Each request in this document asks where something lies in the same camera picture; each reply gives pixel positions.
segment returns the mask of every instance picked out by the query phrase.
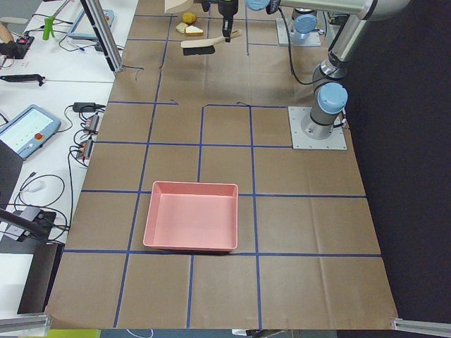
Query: mounting plate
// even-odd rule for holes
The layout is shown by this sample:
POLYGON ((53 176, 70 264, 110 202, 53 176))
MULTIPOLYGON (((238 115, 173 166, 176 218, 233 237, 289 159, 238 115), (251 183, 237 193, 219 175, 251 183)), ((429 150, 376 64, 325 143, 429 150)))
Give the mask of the mounting plate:
MULTIPOLYGON (((291 19, 287 18, 287 25, 290 26, 292 22, 291 19)), ((276 19, 277 36, 279 38, 280 46, 288 46, 287 30, 285 28, 285 23, 283 23, 282 18, 276 19)), ((317 32, 311 32, 307 34, 307 37, 302 40, 291 39, 292 46, 299 47, 318 47, 321 46, 321 40, 319 39, 319 34, 317 32)))
POLYGON ((327 139, 312 139, 301 128, 302 119, 310 114, 311 107, 288 107, 290 118, 291 140, 293 149, 307 150, 347 150, 345 136, 341 127, 334 128, 327 139))

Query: black wall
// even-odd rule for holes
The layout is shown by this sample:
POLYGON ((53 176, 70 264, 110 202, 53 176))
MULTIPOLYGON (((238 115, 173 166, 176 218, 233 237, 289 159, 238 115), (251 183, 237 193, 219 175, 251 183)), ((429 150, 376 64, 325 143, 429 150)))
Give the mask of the black wall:
POLYGON ((344 81, 366 195, 405 320, 451 323, 450 25, 451 1, 411 0, 395 18, 371 24, 344 81))

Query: pink tray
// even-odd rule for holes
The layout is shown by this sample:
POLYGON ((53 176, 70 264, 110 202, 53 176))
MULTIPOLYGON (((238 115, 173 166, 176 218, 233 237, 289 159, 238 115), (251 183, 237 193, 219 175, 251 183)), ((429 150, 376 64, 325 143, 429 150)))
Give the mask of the pink tray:
POLYGON ((143 243, 155 249, 237 247, 236 184, 154 182, 143 243))

